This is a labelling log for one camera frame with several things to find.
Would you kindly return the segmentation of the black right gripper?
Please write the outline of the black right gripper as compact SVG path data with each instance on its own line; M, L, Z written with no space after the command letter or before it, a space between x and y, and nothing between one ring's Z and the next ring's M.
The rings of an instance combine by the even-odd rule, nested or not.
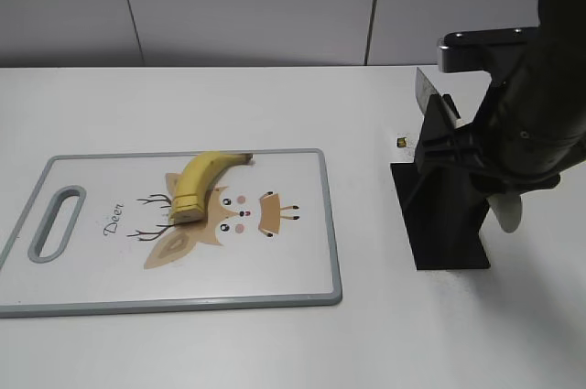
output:
M486 170L472 183L486 196L555 187L562 171L585 160L584 47L535 36L507 74L490 75L472 122ZM478 168L474 133L467 125L424 125L415 154L418 172Z

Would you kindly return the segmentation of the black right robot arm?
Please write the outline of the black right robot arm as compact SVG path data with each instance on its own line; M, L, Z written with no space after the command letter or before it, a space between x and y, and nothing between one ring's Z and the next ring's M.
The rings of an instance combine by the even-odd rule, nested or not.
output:
M454 32L439 41L445 73L486 71L472 121L454 127L444 98L429 97L416 148L422 174L437 169L499 189L555 185L585 160L585 0L537 0L537 27Z

